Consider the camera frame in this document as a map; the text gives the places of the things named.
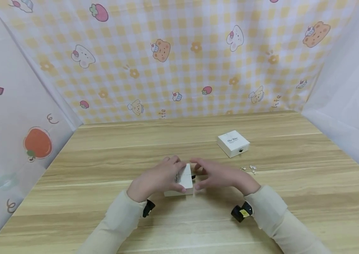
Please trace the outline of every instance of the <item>wrist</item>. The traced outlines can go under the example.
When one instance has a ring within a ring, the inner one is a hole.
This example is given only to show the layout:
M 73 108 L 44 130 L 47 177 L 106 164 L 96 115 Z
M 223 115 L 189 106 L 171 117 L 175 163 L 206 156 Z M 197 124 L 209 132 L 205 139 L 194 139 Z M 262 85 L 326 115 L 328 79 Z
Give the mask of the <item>wrist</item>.
M 127 194 L 133 201 L 141 203 L 146 201 L 153 193 L 147 188 L 147 185 L 143 184 L 141 179 L 136 178 L 131 182 Z
M 233 187 L 243 193 L 243 196 L 247 196 L 256 193 L 261 188 L 261 185 L 248 173 L 240 171 L 236 175 Z

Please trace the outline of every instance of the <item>yellow checkered pattern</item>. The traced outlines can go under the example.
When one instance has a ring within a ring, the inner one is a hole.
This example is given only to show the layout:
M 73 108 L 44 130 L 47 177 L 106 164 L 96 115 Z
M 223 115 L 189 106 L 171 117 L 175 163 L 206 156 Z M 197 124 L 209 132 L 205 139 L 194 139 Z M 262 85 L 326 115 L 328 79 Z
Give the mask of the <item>yellow checkered pattern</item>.
M 1 19 L 84 123 L 300 111 L 358 3 L 19 2 Z

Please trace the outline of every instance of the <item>sleeve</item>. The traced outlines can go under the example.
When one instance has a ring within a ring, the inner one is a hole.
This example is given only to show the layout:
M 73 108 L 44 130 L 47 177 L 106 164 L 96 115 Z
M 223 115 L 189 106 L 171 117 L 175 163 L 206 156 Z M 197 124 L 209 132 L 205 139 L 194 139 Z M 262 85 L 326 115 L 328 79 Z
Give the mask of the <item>sleeve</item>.
M 253 209 L 258 227 L 280 246 L 285 254 L 328 254 L 326 246 L 289 210 L 283 199 L 267 185 L 244 197 Z
M 137 228 L 147 202 L 137 203 L 120 192 L 105 218 L 86 239 L 77 254 L 114 254 L 121 243 Z

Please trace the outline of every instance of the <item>wooden table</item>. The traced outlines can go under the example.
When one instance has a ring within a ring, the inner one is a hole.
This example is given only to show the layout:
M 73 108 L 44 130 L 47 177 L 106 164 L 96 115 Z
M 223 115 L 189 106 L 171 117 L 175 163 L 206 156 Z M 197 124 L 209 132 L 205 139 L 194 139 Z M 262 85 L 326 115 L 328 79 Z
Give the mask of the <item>wooden table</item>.
M 236 129 L 248 152 L 216 137 Z M 74 253 L 131 180 L 165 156 L 257 167 L 289 210 L 333 253 L 359 253 L 359 165 L 299 113 L 277 112 L 81 126 L 0 232 L 0 254 Z M 280 253 L 252 218 L 230 216 L 233 188 L 150 198 L 156 208 L 120 253 Z

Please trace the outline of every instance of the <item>white box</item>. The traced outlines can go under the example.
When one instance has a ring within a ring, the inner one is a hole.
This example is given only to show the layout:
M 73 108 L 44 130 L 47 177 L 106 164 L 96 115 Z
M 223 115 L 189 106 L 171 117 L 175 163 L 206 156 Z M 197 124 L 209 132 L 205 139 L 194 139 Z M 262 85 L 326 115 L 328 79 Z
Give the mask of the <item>white box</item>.
M 229 158 L 246 152 L 250 146 L 250 142 L 237 131 L 230 131 L 229 133 L 218 136 L 217 144 Z
M 191 172 L 191 165 L 189 163 L 177 173 L 177 175 L 175 176 L 175 182 L 184 186 L 186 192 L 181 193 L 181 192 L 175 192 L 174 190 L 169 190 L 168 192 L 164 192 L 164 196 L 171 197 L 171 196 L 193 194 L 192 172 Z

